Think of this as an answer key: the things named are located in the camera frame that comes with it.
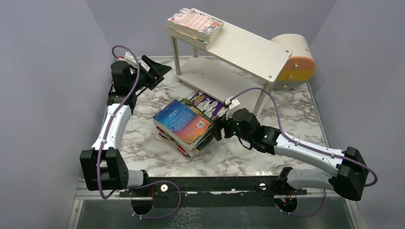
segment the table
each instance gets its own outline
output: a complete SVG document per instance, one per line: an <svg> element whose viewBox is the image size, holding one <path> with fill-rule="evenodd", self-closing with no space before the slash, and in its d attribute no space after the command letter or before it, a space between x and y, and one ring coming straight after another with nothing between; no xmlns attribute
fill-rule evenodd
<svg viewBox="0 0 405 229"><path fill-rule="evenodd" d="M212 57L206 57L215 64L229 69L230 71L247 78L252 76ZM152 58L153 60L174 66L172 58ZM151 177L207 177L207 176L267 176L278 175L283 167L312 168L297 160L272 156L259 153L255 150L248 151L240 146L234 139L226 139L220 142L213 141L208 145L208 151L197 156L192 162L187 161L178 152L166 145L158 136L158 131L152 122L153 115L164 108L173 99L188 97L196 92L196 89L178 83L175 70L166 74L166 79L153 91L147 90L138 98L134 115L131 117L123 136L120 147L129 169L145 169ZM326 146L322 128L317 116L316 107L311 98L310 90L306 84L291 91L274 91L277 104L281 112L283 128L286 132L315 144ZM263 112L258 117L262 124L277 126L273 106L266 104ZM321 203L319 190L308 190L312 195L300 198L309 201L310 208L301 208L301 213L308 213ZM325 212L314 218L295 219L280 215L275 208L184 208L180 209L172 218L163 221L135 220L131 218L129 200L113 195L108 200L102 200L98 191L90 192L86 189L84 180L78 183L74 206L68 228L86 228L88 225L101 223L108 225L106 228L119 228L119 226L133 225L158 228L161 223L167 228L182 228L181 221L186 219L187 225L183 228L215 228L210 227L209 221L218 222L217 227L224 226L220 220L215 221L218 212L223 217L242 219L243 222L235 221L240 228L248 226L261 228L273 225L276 228L328 228L335 226L342 228L365 228L360 211L355 202L345 200L334 192L328 191L328 204Z"/></svg>
<svg viewBox="0 0 405 229"><path fill-rule="evenodd" d="M213 64L204 57L199 57L197 47L194 46L193 57L181 66L177 39L181 37L171 36L176 75L179 81L198 88L221 102L250 87L262 86L271 91L279 73L292 54L292 50L288 48L225 22L222 35L206 51L217 59L257 78L260 83L255 83ZM238 100L243 107L257 115L263 109L267 96L255 90L243 94Z"/></svg>

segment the purple book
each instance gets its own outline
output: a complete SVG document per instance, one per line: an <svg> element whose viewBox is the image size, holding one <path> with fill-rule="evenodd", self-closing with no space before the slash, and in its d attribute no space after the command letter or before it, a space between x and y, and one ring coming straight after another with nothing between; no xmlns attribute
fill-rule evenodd
<svg viewBox="0 0 405 229"><path fill-rule="evenodd" d="M228 111L221 102L201 91L193 95L190 102L211 119L221 117Z"/></svg>

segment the barcode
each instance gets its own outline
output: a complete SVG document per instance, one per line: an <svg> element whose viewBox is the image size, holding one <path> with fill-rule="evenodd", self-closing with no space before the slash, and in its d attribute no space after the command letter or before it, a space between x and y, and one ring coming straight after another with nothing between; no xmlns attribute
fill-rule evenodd
<svg viewBox="0 0 405 229"><path fill-rule="evenodd" d="M202 128L204 126L204 122L202 122L202 121L200 121L198 124L197 124L197 127L198 128Z"/></svg>

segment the gray wall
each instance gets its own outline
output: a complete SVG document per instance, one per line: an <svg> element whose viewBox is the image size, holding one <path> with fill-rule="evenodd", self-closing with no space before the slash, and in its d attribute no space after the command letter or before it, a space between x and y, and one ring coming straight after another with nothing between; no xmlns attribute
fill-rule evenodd
<svg viewBox="0 0 405 229"><path fill-rule="evenodd" d="M0 228L65 228L111 52L84 0L0 3Z"/></svg>
<svg viewBox="0 0 405 229"><path fill-rule="evenodd" d="M403 0L337 0L311 45L331 146L358 148L379 175L359 202L370 229L405 223L404 11Z"/></svg>
<svg viewBox="0 0 405 229"><path fill-rule="evenodd" d="M335 0L87 0L108 44L137 55L173 55L166 20L182 7L197 8L267 39L298 33L311 44ZM179 42L180 55L191 55Z"/></svg>

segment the shelf top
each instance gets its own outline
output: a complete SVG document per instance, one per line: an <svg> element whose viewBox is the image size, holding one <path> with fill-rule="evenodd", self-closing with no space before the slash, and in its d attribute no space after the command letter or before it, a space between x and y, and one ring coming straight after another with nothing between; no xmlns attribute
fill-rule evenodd
<svg viewBox="0 0 405 229"><path fill-rule="evenodd" d="M209 15L197 9L192 10ZM292 54L289 48L228 22L224 23L222 34L207 52L254 77L261 78L266 83L276 81Z"/></svg>

